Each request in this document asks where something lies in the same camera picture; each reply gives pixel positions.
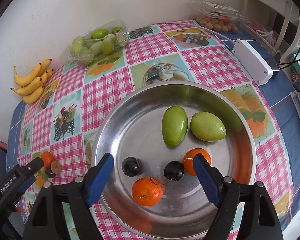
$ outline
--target checkered tablecloth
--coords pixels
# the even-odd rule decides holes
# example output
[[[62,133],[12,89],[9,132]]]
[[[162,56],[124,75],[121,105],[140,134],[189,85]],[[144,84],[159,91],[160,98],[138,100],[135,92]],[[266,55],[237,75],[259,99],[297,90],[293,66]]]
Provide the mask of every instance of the checkered tablecloth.
[[[192,20],[182,22],[196,24]],[[278,216],[285,214],[292,203],[293,186],[279,125],[258,86],[221,40],[184,25],[157,24],[132,33],[129,44],[117,52],[119,59],[101,73],[96,71],[98,66],[87,69],[71,62],[55,70],[43,94],[44,97],[50,92],[50,96],[40,98],[24,111],[18,162],[26,165],[49,150],[63,170],[48,180],[57,185],[83,176],[91,165],[91,145],[104,118],[120,100],[141,87],[147,69],[158,62],[168,62],[180,67],[189,81],[221,92],[235,105],[243,105],[252,116],[256,112],[264,113],[263,120],[254,117],[247,120],[257,149],[255,180],[264,182]],[[60,125],[62,110],[72,113],[71,118],[65,119],[66,125]],[[38,176],[38,181],[22,198],[25,217],[42,186],[42,179],[47,178]],[[91,210],[104,239],[142,239],[120,226],[100,203],[95,203]],[[236,237],[241,217],[242,209],[236,214],[229,239]],[[74,225],[67,225],[71,236],[77,237]]]

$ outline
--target dark cherry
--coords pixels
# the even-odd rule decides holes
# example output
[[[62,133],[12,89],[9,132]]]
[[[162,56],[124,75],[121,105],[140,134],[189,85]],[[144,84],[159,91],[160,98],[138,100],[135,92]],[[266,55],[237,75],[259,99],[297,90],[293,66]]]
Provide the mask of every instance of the dark cherry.
[[[129,177],[137,176],[141,171],[140,164],[135,157],[128,157],[124,159],[121,167],[124,174]]]
[[[185,168],[179,161],[172,161],[164,168],[163,175],[169,180],[179,181],[185,174]]]
[[[51,168],[46,168],[45,174],[46,174],[50,179],[53,179],[53,178],[56,176],[56,174],[52,172]]]

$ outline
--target bunch of bananas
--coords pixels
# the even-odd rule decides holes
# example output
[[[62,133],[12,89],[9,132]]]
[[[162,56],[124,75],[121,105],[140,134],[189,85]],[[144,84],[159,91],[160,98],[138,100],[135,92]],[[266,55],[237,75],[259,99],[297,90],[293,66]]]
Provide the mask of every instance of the bunch of bananas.
[[[15,89],[10,88],[19,96],[22,96],[22,100],[26,104],[32,104],[35,102],[43,93],[43,88],[47,80],[52,76],[53,69],[47,69],[52,61],[46,59],[43,62],[37,64],[26,76],[20,76],[17,73],[17,67],[13,66],[14,69],[14,82],[21,88]]]

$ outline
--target metal screw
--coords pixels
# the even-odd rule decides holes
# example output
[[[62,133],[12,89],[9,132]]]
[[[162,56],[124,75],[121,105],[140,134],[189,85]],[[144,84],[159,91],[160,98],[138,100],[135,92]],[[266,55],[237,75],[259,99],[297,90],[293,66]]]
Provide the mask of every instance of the metal screw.
[[[257,181],[256,184],[257,184],[258,187],[263,187],[264,186],[264,184],[262,183],[262,181]]]
[[[74,179],[74,181],[75,181],[76,183],[80,183],[80,182],[83,181],[83,177],[82,177],[82,176],[76,177],[76,178]]]
[[[233,179],[229,176],[226,176],[223,178],[223,180],[226,182],[226,183],[231,183],[233,181]]]
[[[45,184],[43,184],[43,187],[45,187],[45,188],[48,188],[48,187],[50,187],[50,185],[51,185],[51,182],[45,182]]]

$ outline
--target bowl rim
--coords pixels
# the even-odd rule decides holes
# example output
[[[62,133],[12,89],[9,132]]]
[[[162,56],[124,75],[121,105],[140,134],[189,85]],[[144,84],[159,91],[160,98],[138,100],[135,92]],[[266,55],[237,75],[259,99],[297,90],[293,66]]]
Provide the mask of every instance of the bowl rim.
[[[102,124],[100,125],[100,127],[98,128],[98,132],[96,134],[96,139],[94,141],[94,145],[93,145],[93,151],[92,151],[92,156],[91,156],[91,166],[96,166],[96,147],[99,144],[99,138],[100,138],[100,133],[102,132],[102,130],[104,129],[104,127],[107,125],[107,123],[109,122],[110,118],[112,117],[112,115],[117,111],[117,109],[119,109],[124,103],[126,103],[127,101],[129,101],[132,97],[134,97],[135,95],[142,93],[146,90],[149,89],[153,89],[155,87],[159,87],[159,86],[167,86],[167,85],[186,85],[186,86],[192,86],[192,87],[197,87],[199,89],[205,90],[207,92],[210,92],[212,94],[214,94],[215,96],[219,97],[220,99],[222,99],[223,101],[225,101],[237,114],[237,116],[239,117],[239,119],[241,120],[249,141],[250,141],[250,145],[251,145],[251,154],[252,154],[252,167],[251,167],[251,174],[250,174],[250,179],[249,179],[249,185],[252,185],[254,183],[254,178],[255,178],[255,174],[256,174],[256,167],[257,167],[257,152],[256,152],[256,145],[254,143],[254,139],[252,136],[252,132],[249,128],[249,125],[247,123],[247,121],[245,120],[245,118],[243,117],[243,115],[241,114],[241,112],[239,111],[239,109],[229,100],[227,99],[224,95],[222,95],[221,93],[219,93],[218,91],[216,91],[215,89],[209,88],[207,86],[201,85],[199,83],[196,82],[191,82],[191,81],[164,81],[164,82],[160,82],[160,83],[154,83],[154,84],[150,84],[147,85],[145,87],[139,88],[135,91],[133,91],[132,93],[130,93],[129,95],[127,95],[125,98],[123,98],[117,105],[114,106],[114,108],[108,113],[107,117],[103,120]],[[105,207],[106,211],[110,214],[110,216],[116,221],[118,222],[121,226],[123,226],[125,229],[129,230],[132,233],[135,233],[138,236],[147,238],[147,239],[151,239],[151,240],[160,240],[162,238],[156,237],[156,236],[152,236],[152,235],[147,235],[144,234],[140,231],[135,230],[134,228],[130,227],[129,225],[127,225],[125,222],[123,222],[113,211],[112,209],[108,206],[108,204],[106,203],[106,200],[104,199],[103,193],[100,196],[100,201],[102,203],[102,205]],[[237,211],[243,207],[243,203],[239,203],[237,206]],[[197,234],[195,236],[189,236],[189,237],[183,237],[183,238],[167,238],[167,239],[173,239],[173,240],[181,240],[181,239],[187,239],[187,240],[195,240],[201,237],[204,237],[206,235],[207,231],[202,232],[200,234]]]

